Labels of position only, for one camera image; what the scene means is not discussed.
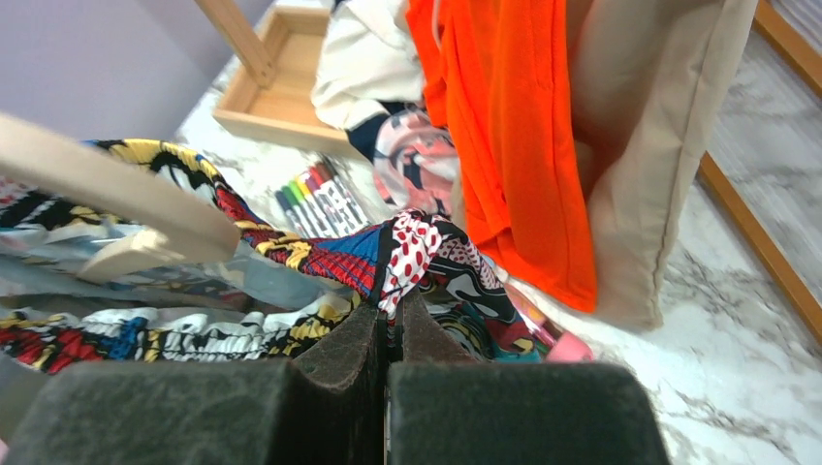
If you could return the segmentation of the cream hanger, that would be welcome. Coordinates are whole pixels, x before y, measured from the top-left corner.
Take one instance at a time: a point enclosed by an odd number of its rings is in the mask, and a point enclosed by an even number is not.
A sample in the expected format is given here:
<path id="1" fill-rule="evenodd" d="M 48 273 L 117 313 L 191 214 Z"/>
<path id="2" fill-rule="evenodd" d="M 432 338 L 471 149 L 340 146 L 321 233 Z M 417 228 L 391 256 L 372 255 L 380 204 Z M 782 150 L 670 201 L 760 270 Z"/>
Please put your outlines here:
<path id="1" fill-rule="evenodd" d="M 1 172 L 145 226 L 86 262 L 78 273 L 85 281 L 104 283 L 160 266 L 224 262 L 239 244 L 234 223 L 196 196 L 8 114 L 1 116 Z"/>

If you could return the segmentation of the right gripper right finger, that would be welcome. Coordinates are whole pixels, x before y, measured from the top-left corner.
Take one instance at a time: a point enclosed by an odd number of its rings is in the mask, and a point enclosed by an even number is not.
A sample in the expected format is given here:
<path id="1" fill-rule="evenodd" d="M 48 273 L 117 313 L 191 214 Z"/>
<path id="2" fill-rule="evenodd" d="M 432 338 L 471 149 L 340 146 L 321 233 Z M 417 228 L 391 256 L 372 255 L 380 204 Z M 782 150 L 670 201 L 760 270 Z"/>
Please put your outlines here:
<path id="1" fill-rule="evenodd" d="M 396 312 L 388 372 L 393 464 L 666 464 L 646 390 L 601 362 L 481 362 L 419 293 Z"/>

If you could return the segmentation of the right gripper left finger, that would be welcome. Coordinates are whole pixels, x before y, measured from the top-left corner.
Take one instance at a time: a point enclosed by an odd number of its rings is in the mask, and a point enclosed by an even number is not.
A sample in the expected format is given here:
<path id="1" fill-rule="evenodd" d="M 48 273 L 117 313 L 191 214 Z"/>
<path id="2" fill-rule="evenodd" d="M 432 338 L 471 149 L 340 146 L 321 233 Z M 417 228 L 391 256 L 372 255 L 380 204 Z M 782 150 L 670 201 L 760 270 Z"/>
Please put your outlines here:
<path id="1" fill-rule="evenodd" d="M 48 381 L 9 464 L 379 464 L 385 320 L 356 309 L 304 354 L 85 362 Z"/>

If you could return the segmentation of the comic print shorts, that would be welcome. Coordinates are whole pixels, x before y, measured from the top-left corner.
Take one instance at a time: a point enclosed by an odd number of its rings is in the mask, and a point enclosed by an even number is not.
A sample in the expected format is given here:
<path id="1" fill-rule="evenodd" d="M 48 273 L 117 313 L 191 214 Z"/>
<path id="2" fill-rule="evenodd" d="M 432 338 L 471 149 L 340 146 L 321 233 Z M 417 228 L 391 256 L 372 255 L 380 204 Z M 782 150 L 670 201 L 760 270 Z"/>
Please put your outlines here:
<path id="1" fill-rule="evenodd" d="M 307 238 L 256 215 L 194 150 L 155 139 L 94 147 L 219 209 L 239 228 L 238 248 L 224 262 L 89 285 L 81 266 L 142 225 L 3 178 L 1 351 L 21 365 L 51 375 L 82 361 L 297 357 L 358 306 L 392 318 L 412 293 L 473 357 L 541 358 L 492 267 L 440 215 L 409 209 L 339 238 Z"/>

